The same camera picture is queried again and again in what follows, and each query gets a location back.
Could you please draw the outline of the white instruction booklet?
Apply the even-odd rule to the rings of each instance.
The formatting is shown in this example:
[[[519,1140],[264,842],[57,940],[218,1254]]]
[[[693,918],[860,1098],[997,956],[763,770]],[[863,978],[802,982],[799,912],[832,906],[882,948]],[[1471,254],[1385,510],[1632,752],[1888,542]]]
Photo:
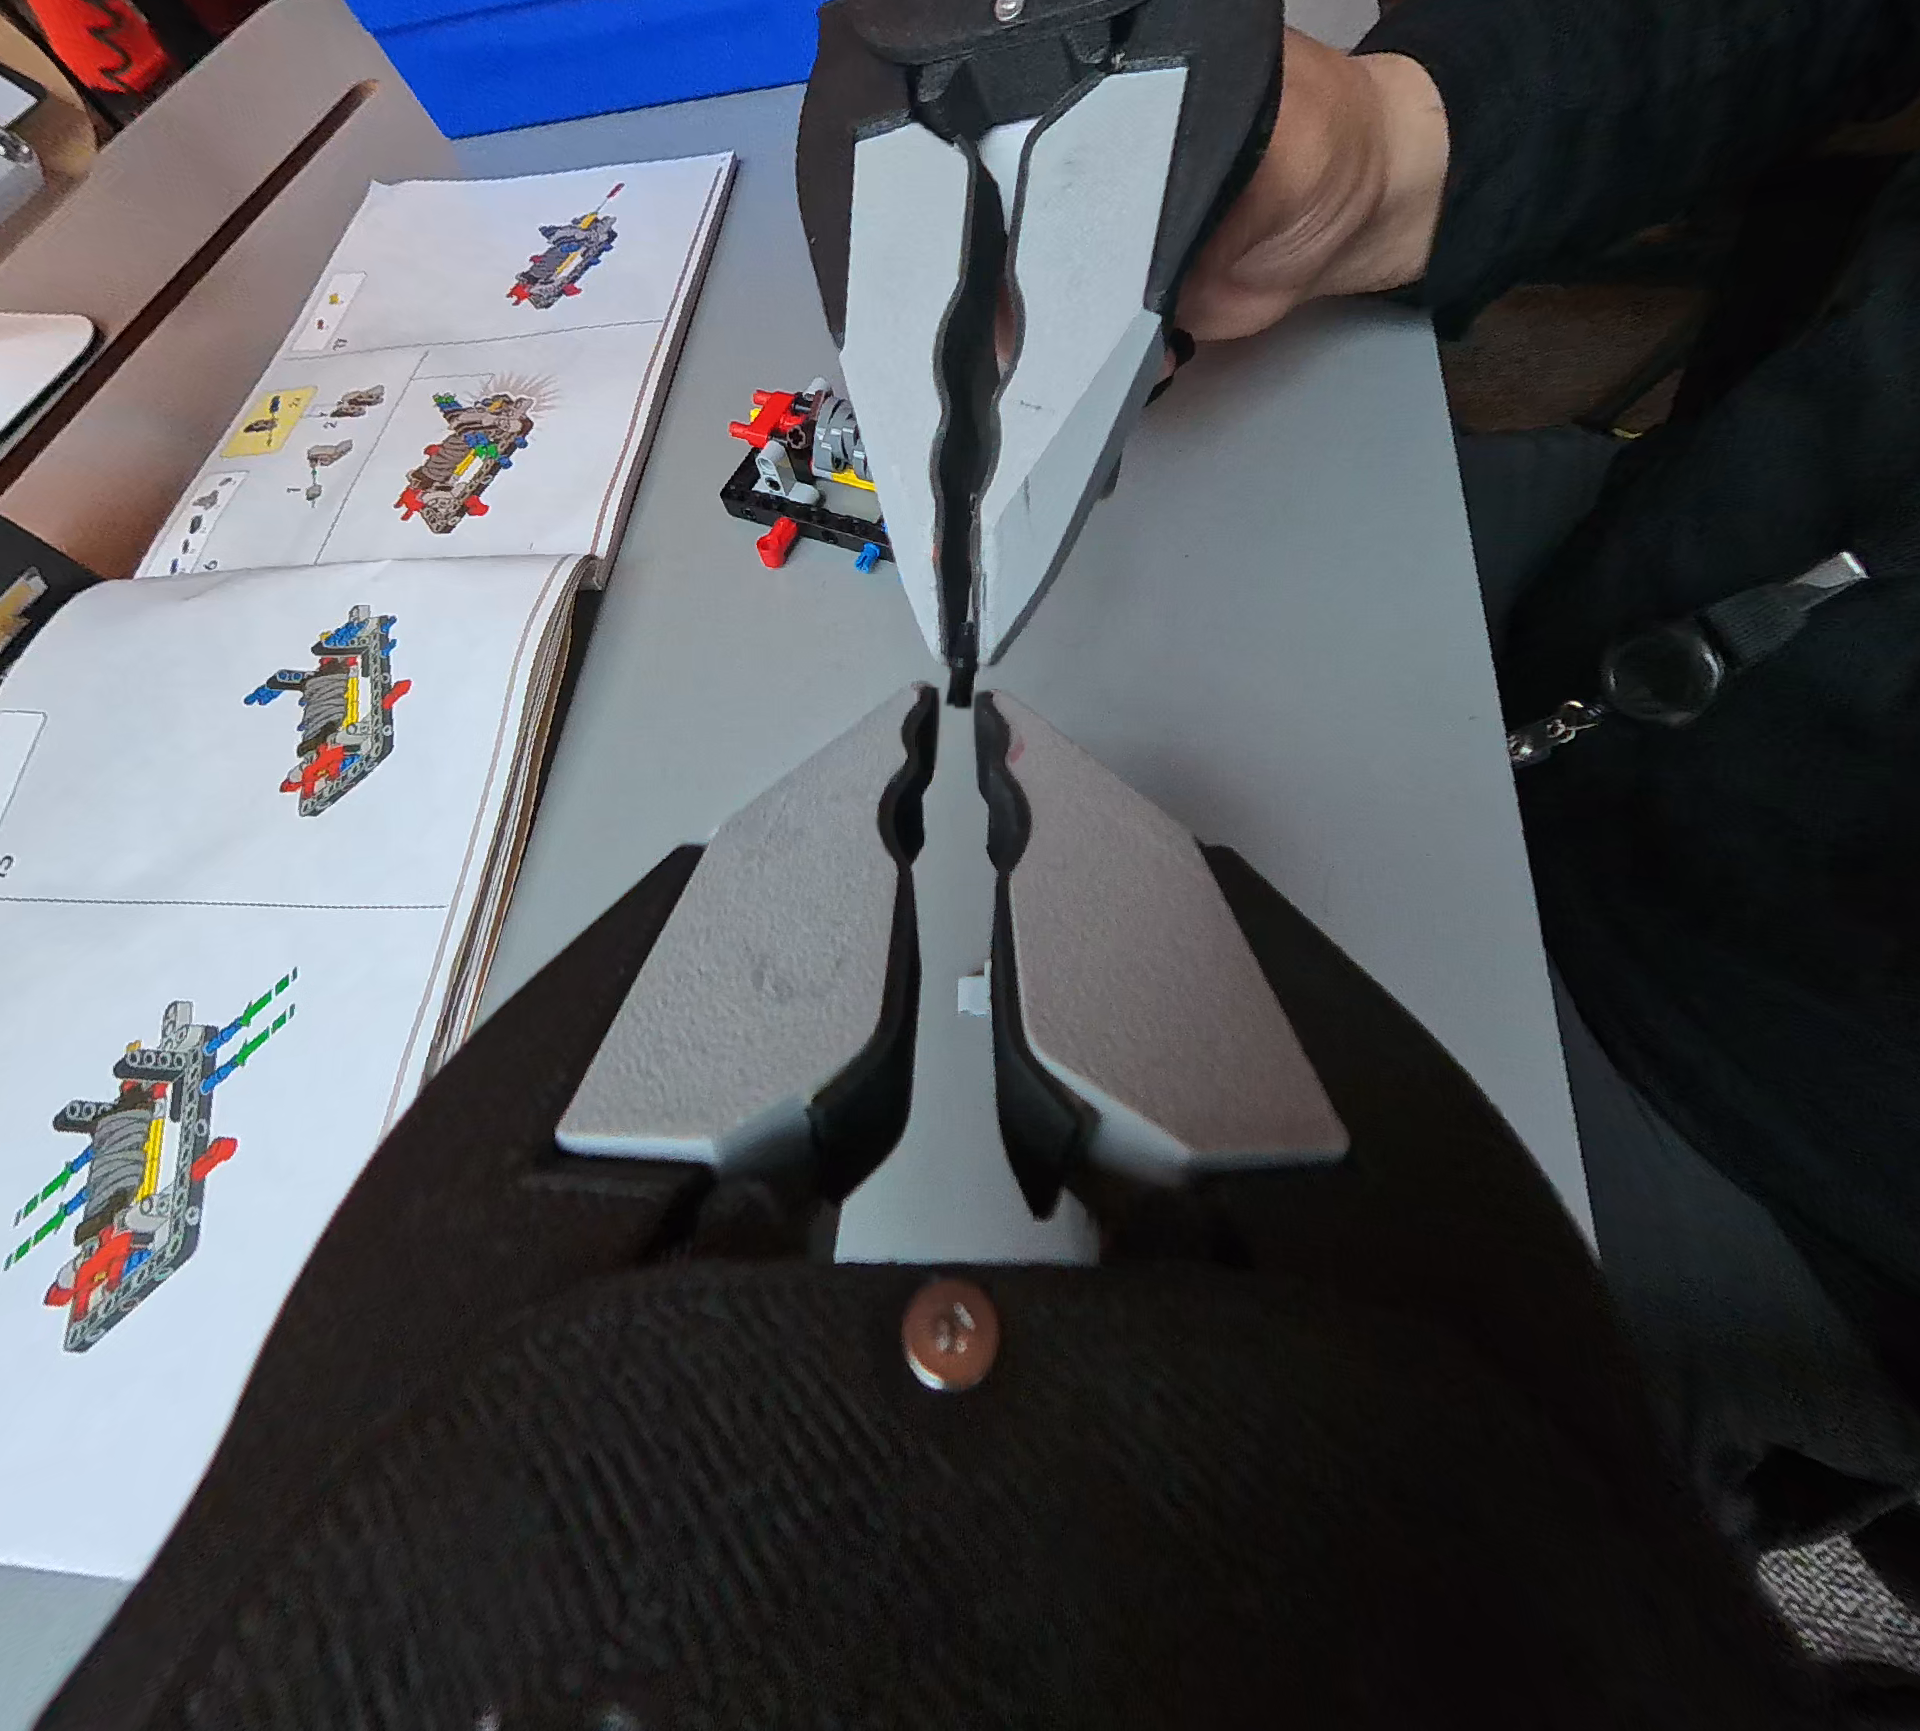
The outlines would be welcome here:
[[[128,1584],[463,1044],[730,155],[375,185],[3,670],[2,1558]]]

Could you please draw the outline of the black race car printed box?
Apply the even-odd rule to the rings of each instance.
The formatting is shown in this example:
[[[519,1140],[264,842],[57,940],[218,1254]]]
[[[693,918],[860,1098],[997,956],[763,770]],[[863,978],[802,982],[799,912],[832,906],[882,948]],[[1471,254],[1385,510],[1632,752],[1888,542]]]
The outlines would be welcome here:
[[[2,516],[2,674],[57,612],[106,580]]]

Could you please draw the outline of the lego engine frame assembly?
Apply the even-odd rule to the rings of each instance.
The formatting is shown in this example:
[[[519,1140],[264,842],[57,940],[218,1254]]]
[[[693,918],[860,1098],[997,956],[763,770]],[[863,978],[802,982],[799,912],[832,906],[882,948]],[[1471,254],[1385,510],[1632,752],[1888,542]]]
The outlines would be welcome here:
[[[727,432],[746,456],[722,486],[722,506],[757,528],[766,570],[785,566],[802,542],[849,552],[860,574],[894,560],[856,412],[830,380],[756,390]]]

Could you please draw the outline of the person's right forearm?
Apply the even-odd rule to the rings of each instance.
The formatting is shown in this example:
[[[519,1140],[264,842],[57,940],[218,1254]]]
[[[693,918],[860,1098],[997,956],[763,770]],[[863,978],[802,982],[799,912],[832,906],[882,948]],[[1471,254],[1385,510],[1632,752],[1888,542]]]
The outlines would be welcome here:
[[[1916,97],[1918,0],[1408,0],[1449,159],[1419,302],[1446,336],[1848,121]]]

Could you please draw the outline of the person's right hand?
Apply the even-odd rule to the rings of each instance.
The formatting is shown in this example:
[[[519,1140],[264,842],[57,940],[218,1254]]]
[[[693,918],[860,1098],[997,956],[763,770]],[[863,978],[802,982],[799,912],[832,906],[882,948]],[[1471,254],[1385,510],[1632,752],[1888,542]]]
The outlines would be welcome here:
[[[1415,284],[1448,163],[1446,109],[1421,65],[1349,57],[1286,31],[1272,133],[1187,268],[1176,326],[1198,344],[1226,344],[1304,304]]]

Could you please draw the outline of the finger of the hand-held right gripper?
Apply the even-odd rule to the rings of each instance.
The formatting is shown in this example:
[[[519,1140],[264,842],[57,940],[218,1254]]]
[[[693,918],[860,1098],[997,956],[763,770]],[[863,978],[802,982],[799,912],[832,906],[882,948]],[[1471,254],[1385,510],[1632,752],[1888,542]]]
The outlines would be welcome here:
[[[1000,195],[972,147],[914,121],[856,145],[840,366],[929,652],[978,650],[1000,268]]]
[[[975,512],[975,656],[1017,640],[1105,494],[1164,362],[1148,296],[1187,89],[1183,65],[1101,75],[1062,111],[987,131],[1012,193],[1016,344]]]

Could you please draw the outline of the white flat device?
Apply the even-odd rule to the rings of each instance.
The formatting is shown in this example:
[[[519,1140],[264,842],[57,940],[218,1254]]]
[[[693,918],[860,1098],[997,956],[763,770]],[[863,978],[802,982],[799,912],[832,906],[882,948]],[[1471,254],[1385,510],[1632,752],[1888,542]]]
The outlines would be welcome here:
[[[99,340],[73,312],[2,312],[2,440],[62,388]]]

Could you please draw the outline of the person's dark clothed torso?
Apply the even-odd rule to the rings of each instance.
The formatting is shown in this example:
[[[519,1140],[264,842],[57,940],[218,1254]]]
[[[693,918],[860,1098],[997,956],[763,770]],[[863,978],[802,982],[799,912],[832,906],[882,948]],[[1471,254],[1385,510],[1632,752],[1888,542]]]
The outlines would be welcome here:
[[[1618,640],[1836,552],[1870,582],[1676,732],[1518,798],[1606,1276],[1716,1524],[1916,1598],[1916,163],[1776,352],[1634,446],[1466,438],[1512,728]]]

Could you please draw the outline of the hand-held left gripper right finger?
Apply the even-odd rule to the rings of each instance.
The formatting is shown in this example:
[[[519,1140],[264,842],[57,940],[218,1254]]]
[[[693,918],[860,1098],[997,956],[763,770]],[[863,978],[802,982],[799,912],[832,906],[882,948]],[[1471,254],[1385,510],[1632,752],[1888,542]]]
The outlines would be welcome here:
[[[1199,842],[1003,692],[974,696],[1002,1146],[1025,1208],[1330,1168],[1349,1134]]]

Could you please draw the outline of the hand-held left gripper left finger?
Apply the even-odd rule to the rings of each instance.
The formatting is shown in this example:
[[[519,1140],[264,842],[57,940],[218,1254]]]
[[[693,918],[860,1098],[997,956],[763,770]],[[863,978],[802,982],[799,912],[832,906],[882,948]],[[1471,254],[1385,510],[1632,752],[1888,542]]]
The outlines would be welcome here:
[[[819,1202],[883,1162],[914,1082],[936,756],[938,692],[899,688],[713,832],[556,1126],[564,1154]]]

